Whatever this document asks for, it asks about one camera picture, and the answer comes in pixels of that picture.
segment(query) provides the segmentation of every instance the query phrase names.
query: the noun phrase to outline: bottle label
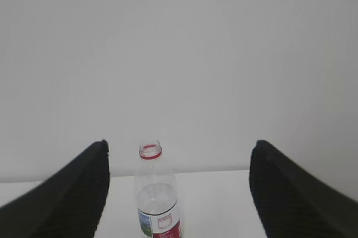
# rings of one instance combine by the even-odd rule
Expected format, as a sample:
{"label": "bottle label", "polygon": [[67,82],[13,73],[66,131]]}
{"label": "bottle label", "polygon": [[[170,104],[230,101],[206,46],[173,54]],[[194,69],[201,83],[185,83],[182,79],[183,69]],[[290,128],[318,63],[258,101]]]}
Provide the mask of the bottle label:
{"label": "bottle label", "polygon": [[144,238],[181,238],[180,216],[177,202],[160,215],[138,210],[140,228]]}

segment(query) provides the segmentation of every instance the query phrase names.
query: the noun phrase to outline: red label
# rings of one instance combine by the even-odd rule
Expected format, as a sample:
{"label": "red label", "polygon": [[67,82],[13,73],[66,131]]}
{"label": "red label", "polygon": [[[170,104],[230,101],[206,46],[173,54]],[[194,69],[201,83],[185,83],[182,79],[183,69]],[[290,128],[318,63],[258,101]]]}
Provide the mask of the red label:
{"label": "red label", "polygon": [[170,230],[162,234],[153,234],[153,238],[181,238],[180,221]]}

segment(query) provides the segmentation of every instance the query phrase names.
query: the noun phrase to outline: water bottle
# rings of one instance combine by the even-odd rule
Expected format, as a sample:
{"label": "water bottle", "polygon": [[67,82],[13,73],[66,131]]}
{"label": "water bottle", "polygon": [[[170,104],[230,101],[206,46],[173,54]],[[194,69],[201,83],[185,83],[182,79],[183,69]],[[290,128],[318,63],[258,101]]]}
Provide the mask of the water bottle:
{"label": "water bottle", "polygon": [[143,237],[181,238],[175,176],[163,160],[159,141],[143,143],[139,156],[134,187]]}

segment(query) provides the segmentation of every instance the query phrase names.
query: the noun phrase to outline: clear plastic bottle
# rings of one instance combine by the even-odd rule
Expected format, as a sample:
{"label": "clear plastic bottle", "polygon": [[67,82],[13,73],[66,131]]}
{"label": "clear plastic bottle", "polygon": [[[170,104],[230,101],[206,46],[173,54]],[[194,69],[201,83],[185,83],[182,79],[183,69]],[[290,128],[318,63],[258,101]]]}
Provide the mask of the clear plastic bottle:
{"label": "clear plastic bottle", "polygon": [[162,157],[159,141],[139,148],[135,199],[144,238],[181,238],[175,176]]}

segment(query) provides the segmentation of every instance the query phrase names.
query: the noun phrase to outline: black foam pad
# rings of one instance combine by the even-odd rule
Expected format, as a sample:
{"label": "black foam pad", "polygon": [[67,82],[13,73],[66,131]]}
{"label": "black foam pad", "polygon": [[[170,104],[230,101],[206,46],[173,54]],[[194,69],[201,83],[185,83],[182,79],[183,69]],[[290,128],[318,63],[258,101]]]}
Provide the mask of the black foam pad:
{"label": "black foam pad", "polygon": [[92,238],[110,183],[108,144],[93,143],[44,183],[0,209],[0,238]]}
{"label": "black foam pad", "polygon": [[266,141],[253,149],[249,184],[268,238],[358,237],[358,203]]}

